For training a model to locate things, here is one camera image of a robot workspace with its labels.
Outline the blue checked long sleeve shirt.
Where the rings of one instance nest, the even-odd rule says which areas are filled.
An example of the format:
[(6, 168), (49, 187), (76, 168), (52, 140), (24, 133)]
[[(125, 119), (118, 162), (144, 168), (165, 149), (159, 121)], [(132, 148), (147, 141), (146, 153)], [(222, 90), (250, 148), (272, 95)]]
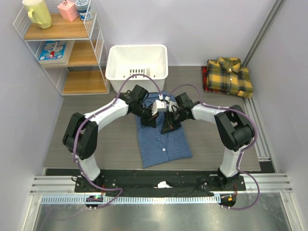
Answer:
[(183, 127), (162, 134), (164, 114), (156, 119), (156, 128), (142, 126), (141, 119), (135, 116), (137, 139), (141, 152), (142, 167), (147, 168), (170, 161), (192, 158)]

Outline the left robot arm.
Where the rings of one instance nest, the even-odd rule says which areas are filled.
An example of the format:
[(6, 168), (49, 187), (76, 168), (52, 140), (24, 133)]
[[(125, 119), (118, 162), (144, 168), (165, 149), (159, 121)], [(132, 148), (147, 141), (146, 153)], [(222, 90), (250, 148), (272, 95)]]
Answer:
[(138, 116), (141, 125), (156, 127), (158, 113), (152, 114), (151, 106), (143, 105), (149, 92), (136, 85), (133, 90), (120, 93), (109, 104), (83, 115), (74, 113), (63, 137), (63, 145), (73, 154), (74, 161), (81, 167), (86, 178), (86, 187), (92, 192), (102, 188), (103, 177), (98, 168), (94, 152), (97, 148), (99, 131), (114, 120), (130, 113)]

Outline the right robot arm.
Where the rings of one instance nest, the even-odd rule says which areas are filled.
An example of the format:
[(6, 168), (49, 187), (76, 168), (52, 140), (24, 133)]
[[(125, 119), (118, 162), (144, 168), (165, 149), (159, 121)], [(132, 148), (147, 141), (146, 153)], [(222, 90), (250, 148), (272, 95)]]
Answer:
[(217, 183), (223, 190), (233, 188), (240, 175), (240, 162), (245, 148), (256, 137), (253, 122), (246, 116), (239, 105), (218, 107), (196, 101), (193, 102), (186, 93), (164, 98), (167, 107), (161, 133), (173, 132), (181, 127), (181, 122), (203, 120), (217, 126), (224, 156), (217, 170)]

